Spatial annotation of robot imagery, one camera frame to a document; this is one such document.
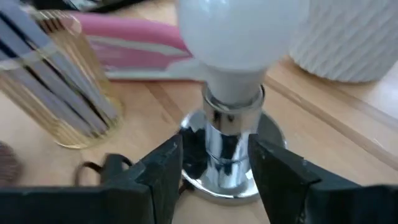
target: round base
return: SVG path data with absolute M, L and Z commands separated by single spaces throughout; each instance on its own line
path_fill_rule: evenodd
M 183 134 L 183 178 L 190 182 L 202 197 L 216 203 L 239 205 L 259 199 L 259 192 L 251 170 L 246 173 L 247 181 L 238 191 L 215 189 L 207 179 L 207 155 L 205 149 L 204 128 L 207 123 L 202 110 L 187 115 L 182 123 L 180 133 Z M 259 121 L 258 135 L 277 146 L 286 147 L 285 137 L 276 122 L 263 112 Z

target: brown object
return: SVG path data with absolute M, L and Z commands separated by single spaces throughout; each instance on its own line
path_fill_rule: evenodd
M 20 172 L 21 164 L 14 150 L 6 143 L 0 142 L 0 187 L 13 184 Z
M 147 1 L 116 14 L 176 23 L 171 0 Z M 378 83 L 347 85 L 315 78 L 287 58 L 268 71 L 265 84 L 264 109 L 281 126 L 291 151 L 359 184 L 398 184 L 398 70 Z M 82 151 L 59 148 L 0 94 L 0 139 L 12 144 L 24 162 L 21 185 L 71 185 L 75 167 L 83 161 L 99 164 L 106 152 L 137 161 L 201 106 L 199 83 L 113 85 L 126 105 L 124 125 L 109 142 Z M 98 183 L 92 174 L 91 183 Z M 173 224 L 188 222 L 268 223 L 261 202 L 224 207 L 184 192 Z

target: textured white vase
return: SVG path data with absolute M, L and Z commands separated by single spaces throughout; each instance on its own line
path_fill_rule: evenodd
M 398 0 L 310 0 L 290 56 L 330 80 L 382 78 L 398 60 Z

